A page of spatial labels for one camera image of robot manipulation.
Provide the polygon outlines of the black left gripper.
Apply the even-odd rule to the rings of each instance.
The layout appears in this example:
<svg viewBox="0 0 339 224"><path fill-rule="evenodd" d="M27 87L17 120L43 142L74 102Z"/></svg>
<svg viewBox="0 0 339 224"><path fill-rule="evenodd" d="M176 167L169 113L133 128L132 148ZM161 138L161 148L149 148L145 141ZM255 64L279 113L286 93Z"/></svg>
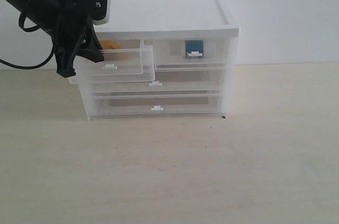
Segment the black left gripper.
<svg viewBox="0 0 339 224"><path fill-rule="evenodd" d="M54 49L57 73L60 76L69 78L76 75L73 63L78 41L77 56L92 62L104 60L102 46L85 8L78 4L61 4L54 14Z"/></svg>

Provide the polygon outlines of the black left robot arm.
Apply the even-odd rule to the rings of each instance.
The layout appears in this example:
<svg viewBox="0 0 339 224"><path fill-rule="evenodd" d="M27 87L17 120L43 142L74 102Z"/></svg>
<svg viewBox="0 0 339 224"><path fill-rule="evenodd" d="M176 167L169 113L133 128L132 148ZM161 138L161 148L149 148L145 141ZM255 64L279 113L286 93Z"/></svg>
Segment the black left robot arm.
<svg viewBox="0 0 339 224"><path fill-rule="evenodd" d="M35 66L19 66L1 60L15 69L32 70L46 65L52 58L57 73L69 78L76 75L77 56L92 62L102 62L102 46L94 26L109 21L110 0L6 0L20 12L19 27L27 33L42 30L51 37L48 58Z"/></svg>

